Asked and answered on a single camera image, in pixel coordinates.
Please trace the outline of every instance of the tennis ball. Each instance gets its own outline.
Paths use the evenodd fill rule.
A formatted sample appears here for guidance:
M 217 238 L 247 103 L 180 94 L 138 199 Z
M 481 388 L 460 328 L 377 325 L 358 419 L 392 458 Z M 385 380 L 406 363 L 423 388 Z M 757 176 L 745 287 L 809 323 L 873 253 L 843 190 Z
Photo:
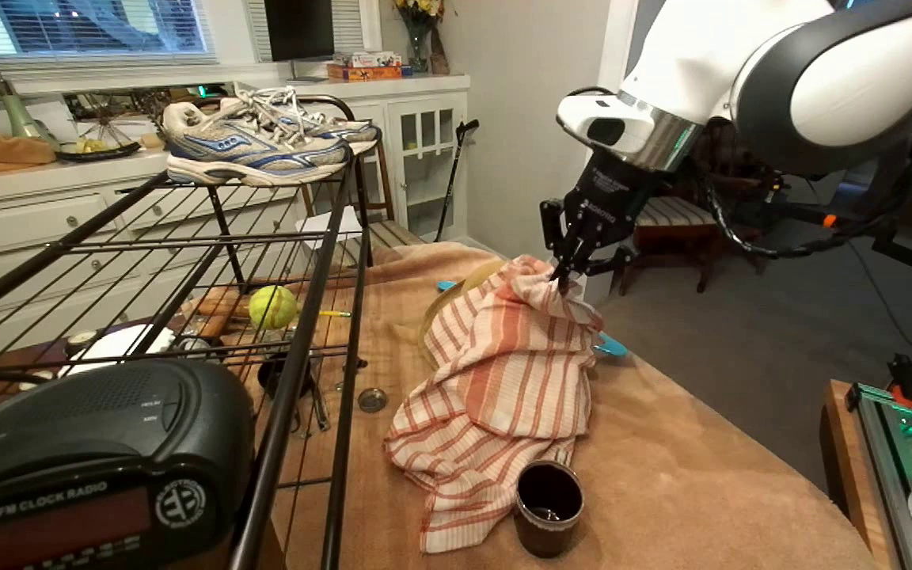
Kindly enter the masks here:
M 298 316 L 298 297 L 290 293 L 290 287 L 267 286 L 267 287 L 252 292 L 247 302 L 247 320 L 257 328 L 281 328 L 295 316 Z

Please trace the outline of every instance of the black radio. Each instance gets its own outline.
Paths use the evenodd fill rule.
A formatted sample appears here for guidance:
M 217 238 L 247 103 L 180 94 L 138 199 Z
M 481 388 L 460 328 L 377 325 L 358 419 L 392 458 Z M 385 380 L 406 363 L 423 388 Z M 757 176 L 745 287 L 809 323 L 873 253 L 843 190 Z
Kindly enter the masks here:
M 217 543 L 251 481 L 243 385 L 134 360 L 0 406 L 0 570 L 162 568 Z

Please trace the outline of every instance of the table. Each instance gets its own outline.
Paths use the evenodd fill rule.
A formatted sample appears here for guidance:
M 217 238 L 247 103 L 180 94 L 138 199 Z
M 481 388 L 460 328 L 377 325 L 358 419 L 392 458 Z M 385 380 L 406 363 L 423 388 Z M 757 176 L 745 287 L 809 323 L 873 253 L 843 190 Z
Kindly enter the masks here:
M 879 486 L 873 479 L 873 461 L 868 453 L 868 441 L 862 420 L 849 401 L 851 384 L 830 380 L 822 400 L 822 443 L 827 443 L 827 470 L 837 500 L 846 516 L 865 536 L 879 568 L 899 568 L 899 550 L 893 542 L 893 529 L 886 508 L 879 503 Z
M 593 430 L 572 461 L 590 503 L 572 550 L 542 564 L 503 518 L 477 549 L 421 553 L 423 495 L 389 466 L 384 437 L 392 409 L 430 369 L 418 334 L 436 302 L 435 280 L 471 274 L 481 263 L 495 256 L 421 244 L 381 256 L 366 274 L 358 393 L 381 385 L 389 406 L 354 412 L 343 568 L 873 568 L 822 489 L 642 358 L 600 363 L 593 380 Z M 288 568 L 310 568 L 298 543 L 315 550 L 315 529 L 320 514 L 310 514 L 310 526 L 290 532 Z

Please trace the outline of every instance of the shoe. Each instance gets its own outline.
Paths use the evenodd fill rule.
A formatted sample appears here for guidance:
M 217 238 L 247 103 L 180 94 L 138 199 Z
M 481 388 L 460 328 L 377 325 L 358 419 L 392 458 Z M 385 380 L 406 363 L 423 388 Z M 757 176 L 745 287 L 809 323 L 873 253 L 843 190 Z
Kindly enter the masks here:
M 381 126 L 373 126 L 369 119 L 326 118 L 320 112 L 302 108 L 290 84 L 279 92 L 247 92 L 241 99 L 263 103 L 281 126 L 302 126 L 303 135 L 314 140 L 373 143 L 381 135 Z
M 303 147 L 298 140 L 274 143 L 251 133 L 230 119 L 213 119 L 195 103 L 176 101 L 163 108 L 162 135 L 169 143 L 170 176 L 222 184 L 241 176 L 243 184 L 298 184 L 320 172 L 340 169 L 344 146 Z
M 247 133 L 257 133 L 285 147 L 308 147 L 315 164 L 344 162 L 340 135 L 310 135 L 302 122 L 281 119 L 274 108 L 258 99 L 222 99 L 222 108 L 213 115 L 217 122 L 234 122 Z

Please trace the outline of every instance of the wall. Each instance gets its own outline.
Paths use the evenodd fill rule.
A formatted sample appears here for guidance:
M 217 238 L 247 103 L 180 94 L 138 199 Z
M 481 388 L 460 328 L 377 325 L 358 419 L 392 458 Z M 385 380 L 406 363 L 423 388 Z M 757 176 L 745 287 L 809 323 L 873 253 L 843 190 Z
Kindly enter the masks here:
M 397 40 L 384 4 L 384 44 Z M 632 0 L 450 0 L 442 40 L 453 74 L 471 77 L 468 234 L 495 251 L 544 256 L 539 199 L 563 196 L 585 147 L 555 122 L 558 101 L 580 84 L 618 84 Z

